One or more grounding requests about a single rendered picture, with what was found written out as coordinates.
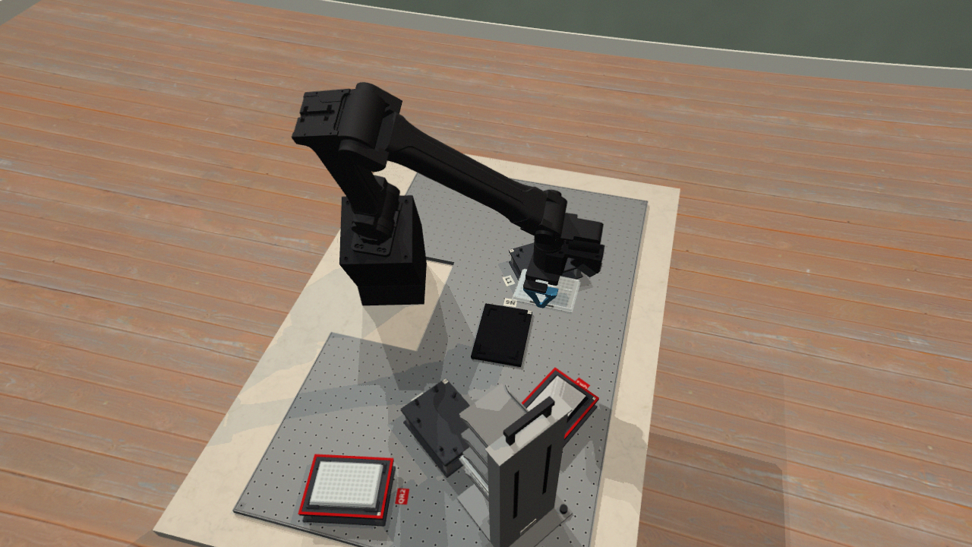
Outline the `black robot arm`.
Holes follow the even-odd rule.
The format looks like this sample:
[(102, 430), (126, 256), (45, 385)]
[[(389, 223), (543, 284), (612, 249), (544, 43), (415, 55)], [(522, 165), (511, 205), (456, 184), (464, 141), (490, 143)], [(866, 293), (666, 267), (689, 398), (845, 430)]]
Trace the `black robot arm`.
[(568, 201), (561, 191), (515, 182), (424, 134), (399, 114), (402, 100), (375, 84), (305, 91), (303, 98), (292, 139), (318, 155), (348, 198), (354, 252), (391, 255), (402, 211), (400, 190), (372, 173), (386, 169), (391, 160), (495, 209), (535, 236), (544, 251), (563, 245), (545, 254), (545, 273), (562, 276), (568, 258), (588, 277), (601, 271), (604, 223), (566, 213)]

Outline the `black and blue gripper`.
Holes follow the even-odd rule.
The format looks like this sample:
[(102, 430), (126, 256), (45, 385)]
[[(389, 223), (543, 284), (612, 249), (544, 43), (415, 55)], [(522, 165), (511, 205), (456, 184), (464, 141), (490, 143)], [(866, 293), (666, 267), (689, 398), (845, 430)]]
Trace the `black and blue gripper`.
[[(532, 298), (532, 301), (534, 301), (537, 307), (539, 308), (546, 307), (546, 305), (548, 305), (548, 303), (551, 300), (554, 300), (554, 298), (556, 298), (556, 295), (558, 293), (557, 288), (549, 287), (546, 283), (548, 283), (549, 285), (558, 285), (559, 278), (561, 277), (561, 276), (557, 276), (556, 274), (545, 273), (544, 271), (545, 254), (546, 253), (551, 254), (560, 251), (562, 247), (563, 245), (559, 249), (554, 251), (544, 251), (540, 249), (534, 242), (534, 252), (532, 252), (532, 256), (534, 257), (531, 258), (528, 269), (525, 272), (525, 282), (523, 284), (523, 291)], [(535, 281), (537, 280), (543, 280), (546, 281), (546, 283), (536, 283)], [(543, 302), (539, 302), (536, 293), (546, 295), (545, 300)]]

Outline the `white well plate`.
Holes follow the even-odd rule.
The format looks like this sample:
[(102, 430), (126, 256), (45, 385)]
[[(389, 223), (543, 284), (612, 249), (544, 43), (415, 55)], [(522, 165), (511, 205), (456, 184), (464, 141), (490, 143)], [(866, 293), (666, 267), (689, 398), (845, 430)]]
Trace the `white well plate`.
[(383, 466), (321, 461), (310, 505), (375, 508)]
[[(522, 304), (532, 305), (532, 307), (537, 307), (532, 298), (525, 294), (523, 291), (523, 284), (525, 282), (525, 272), (527, 269), (523, 269), (519, 281), (515, 287), (515, 292), (513, 294), (513, 302), (521, 302)], [(557, 288), (558, 293), (554, 300), (551, 300), (546, 309), (553, 309), (553, 311), (561, 311), (564, 314), (572, 314), (574, 308), (574, 302), (576, 302), (577, 294), (579, 294), (580, 280), (576, 278), (560, 277), (558, 285), (549, 285), (546, 281), (537, 280), (536, 283), (546, 283), (549, 287)], [(543, 302), (546, 295), (537, 294), (539, 302)]]
[(484, 492), (488, 494), (488, 485), (486, 484), (486, 482), (484, 482), (484, 480), (482, 480), (482, 477), (476, 472), (475, 468), (473, 468), (473, 466), (466, 460), (466, 458), (464, 458), (464, 456), (459, 457), (459, 462), (464, 464), (466, 470), (468, 470), (469, 473), (471, 473), (471, 475), (475, 477), (475, 480), (478, 482), (479, 485), (481, 485), (481, 487), (484, 489)]

